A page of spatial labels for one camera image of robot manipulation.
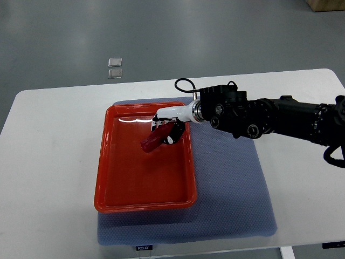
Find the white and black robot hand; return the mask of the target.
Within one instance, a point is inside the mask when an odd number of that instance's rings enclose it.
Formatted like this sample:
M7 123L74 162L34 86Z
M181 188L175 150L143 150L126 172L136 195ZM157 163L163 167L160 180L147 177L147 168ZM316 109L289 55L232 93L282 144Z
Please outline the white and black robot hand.
M165 124L172 124L170 132L163 138L164 144L172 145L182 137L186 122L198 124L205 122L201 113L200 100L193 100L189 105L158 109L151 122L151 131L154 132Z

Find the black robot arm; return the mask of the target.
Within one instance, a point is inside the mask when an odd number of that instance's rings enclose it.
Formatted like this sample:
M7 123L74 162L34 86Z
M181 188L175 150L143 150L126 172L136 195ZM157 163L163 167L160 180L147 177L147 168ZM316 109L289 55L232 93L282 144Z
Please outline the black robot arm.
M264 134L280 134L325 146L324 160L343 168L344 159L332 153L344 150L344 96L334 104L301 103L292 96L278 99L248 100L235 82L189 90L199 95L196 106L198 119L208 121L212 128L228 132L233 137L260 138Z

